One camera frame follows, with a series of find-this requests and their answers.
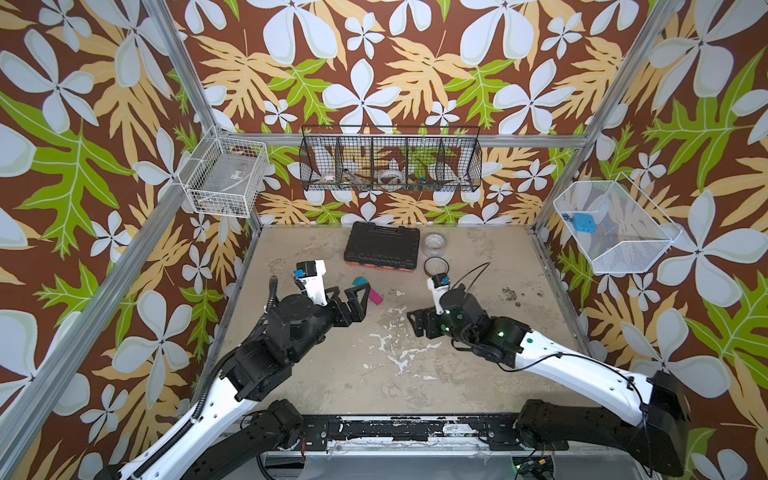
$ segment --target floral wallpaper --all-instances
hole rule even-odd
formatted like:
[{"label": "floral wallpaper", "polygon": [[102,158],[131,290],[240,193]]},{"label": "floral wallpaper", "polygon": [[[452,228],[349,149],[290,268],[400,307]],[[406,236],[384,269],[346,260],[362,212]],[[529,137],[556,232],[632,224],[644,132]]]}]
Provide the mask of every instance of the floral wallpaper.
[{"label": "floral wallpaper", "polygon": [[[200,136],[138,0],[0,0],[0,422]],[[183,205],[14,478],[93,478],[189,404],[242,267],[242,221]]]},{"label": "floral wallpaper", "polygon": [[[361,124],[378,125],[371,133],[581,133],[649,9],[637,0],[168,5],[220,127],[290,133],[319,124],[348,134]],[[572,153],[485,149],[474,193],[370,194],[305,192],[298,150],[271,147],[257,208],[267,224],[530,223]]]},{"label": "floral wallpaper", "polygon": [[579,177],[622,183],[683,230],[647,273],[592,273],[553,216],[540,232],[594,351],[686,387],[682,478],[768,475],[768,58],[764,0],[693,0],[668,22]]}]

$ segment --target clear tape roll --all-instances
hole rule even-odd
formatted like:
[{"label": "clear tape roll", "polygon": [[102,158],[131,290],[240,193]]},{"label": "clear tape roll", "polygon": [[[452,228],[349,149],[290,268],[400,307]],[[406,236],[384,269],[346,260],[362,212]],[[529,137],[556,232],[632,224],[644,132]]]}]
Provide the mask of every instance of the clear tape roll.
[{"label": "clear tape roll", "polygon": [[448,247],[448,242],[440,233],[429,233],[422,240],[422,253],[427,258],[442,257]]}]

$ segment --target wall-mounted wire shelf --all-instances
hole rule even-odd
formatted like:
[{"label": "wall-mounted wire shelf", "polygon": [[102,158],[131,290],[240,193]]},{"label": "wall-mounted wire shelf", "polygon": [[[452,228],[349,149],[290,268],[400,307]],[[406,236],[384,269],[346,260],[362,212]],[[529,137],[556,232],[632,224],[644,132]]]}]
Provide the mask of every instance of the wall-mounted wire shelf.
[{"label": "wall-mounted wire shelf", "polygon": [[199,162],[184,184],[195,212],[248,218],[269,159],[266,145],[219,137],[190,161]]},{"label": "wall-mounted wire shelf", "polygon": [[[378,127],[359,126],[360,131],[367,128]],[[451,127],[459,134],[440,127],[397,128],[400,132],[393,134],[345,134],[337,133],[338,127],[305,125],[299,149],[304,190],[475,191],[480,187],[479,128]]]},{"label": "wall-mounted wire shelf", "polygon": [[[620,183],[624,180],[630,182],[631,190]],[[592,233],[577,230],[571,221],[564,223],[596,274],[647,272],[682,233],[625,175],[617,180],[574,182],[554,200],[554,208],[563,218],[591,215]]]}]

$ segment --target black tool case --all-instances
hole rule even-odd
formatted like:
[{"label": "black tool case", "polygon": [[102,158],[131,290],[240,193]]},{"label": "black tool case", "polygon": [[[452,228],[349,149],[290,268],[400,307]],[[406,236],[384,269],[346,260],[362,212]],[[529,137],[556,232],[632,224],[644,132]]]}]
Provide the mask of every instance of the black tool case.
[{"label": "black tool case", "polygon": [[355,222],[344,250],[344,261],[383,269],[416,270],[420,235],[418,228]]}]

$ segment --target blue object in basket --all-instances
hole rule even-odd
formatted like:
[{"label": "blue object in basket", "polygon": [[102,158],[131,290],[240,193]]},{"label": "blue object in basket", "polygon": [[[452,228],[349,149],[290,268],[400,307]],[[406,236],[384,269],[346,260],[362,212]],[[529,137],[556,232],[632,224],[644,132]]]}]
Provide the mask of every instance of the blue object in basket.
[{"label": "blue object in basket", "polygon": [[574,214],[570,220],[577,232],[594,233],[597,230],[594,218],[590,214]]}]

